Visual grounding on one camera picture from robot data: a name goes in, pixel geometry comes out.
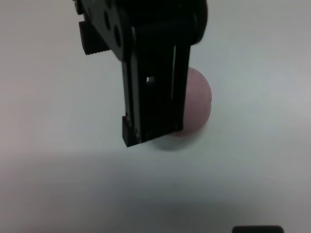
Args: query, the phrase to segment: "screw hole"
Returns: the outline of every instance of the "screw hole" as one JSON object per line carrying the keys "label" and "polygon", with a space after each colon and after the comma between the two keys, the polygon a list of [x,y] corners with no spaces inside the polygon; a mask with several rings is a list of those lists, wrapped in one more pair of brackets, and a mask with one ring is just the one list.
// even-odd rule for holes
{"label": "screw hole", "polygon": [[120,32],[117,26],[115,27],[115,39],[116,39],[117,45],[121,47],[121,37],[120,37]]}
{"label": "screw hole", "polygon": [[155,77],[147,77],[147,83],[154,83],[155,82],[155,80],[156,80],[156,78]]}
{"label": "screw hole", "polygon": [[108,16],[107,11],[104,12],[104,18],[105,18],[106,27],[110,31],[110,29],[111,29],[110,20],[109,20],[109,16]]}

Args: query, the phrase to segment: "black object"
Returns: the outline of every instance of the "black object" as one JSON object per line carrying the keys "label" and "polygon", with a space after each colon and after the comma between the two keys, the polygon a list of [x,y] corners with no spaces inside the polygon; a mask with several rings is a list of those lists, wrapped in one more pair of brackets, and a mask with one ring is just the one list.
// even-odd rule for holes
{"label": "black object", "polygon": [[190,47],[207,25],[206,0],[74,0],[85,53],[122,62],[123,138],[133,146],[183,129]]}
{"label": "black object", "polygon": [[233,228],[232,233],[284,233],[280,226],[244,226]]}

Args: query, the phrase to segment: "pink ball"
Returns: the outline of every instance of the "pink ball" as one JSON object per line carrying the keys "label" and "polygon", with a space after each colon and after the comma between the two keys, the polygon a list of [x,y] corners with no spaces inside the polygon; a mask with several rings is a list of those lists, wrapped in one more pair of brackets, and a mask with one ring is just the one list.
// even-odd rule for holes
{"label": "pink ball", "polygon": [[208,121],[211,103],[212,91],[206,78],[196,69],[189,68],[184,130],[174,135],[184,137],[199,131]]}

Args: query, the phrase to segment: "white background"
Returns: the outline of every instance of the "white background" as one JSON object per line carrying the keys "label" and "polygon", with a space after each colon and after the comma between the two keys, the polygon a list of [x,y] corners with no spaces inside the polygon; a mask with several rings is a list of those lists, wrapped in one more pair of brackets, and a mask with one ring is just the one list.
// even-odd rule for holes
{"label": "white background", "polygon": [[73,2],[0,1],[1,233],[311,231],[311,1],[209,13],[207,127],[128,149],[121,65],[84,55]]}

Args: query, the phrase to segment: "black plastic part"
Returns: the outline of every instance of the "black plastic part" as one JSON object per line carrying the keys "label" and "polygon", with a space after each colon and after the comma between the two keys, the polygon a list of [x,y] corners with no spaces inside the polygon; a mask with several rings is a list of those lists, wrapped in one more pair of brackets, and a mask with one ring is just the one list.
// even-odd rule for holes
{"label": "black plastic part", "polygon": [[109,47],[98,34],[92,24],[87,21],[79,22],[82,47],[86,55],[108,51]]}
{"label": "black plastic part", "polygon": [[284,233],[280,226],[241,226],[235,227],[232,233]]}
{"label": "black plastic part", "polygon": [[74,0],[74,5],[76,7],[76,11],[77,11],[78,15],[82,15],[83,14],[83,6],[81,3],[81,0]]}
{"label": "black plastic part", "polygon": [[204,35],[206,0],[76,2],[85,53],[110,48],[122,63],[126,145],[182,130],[190,48]]}

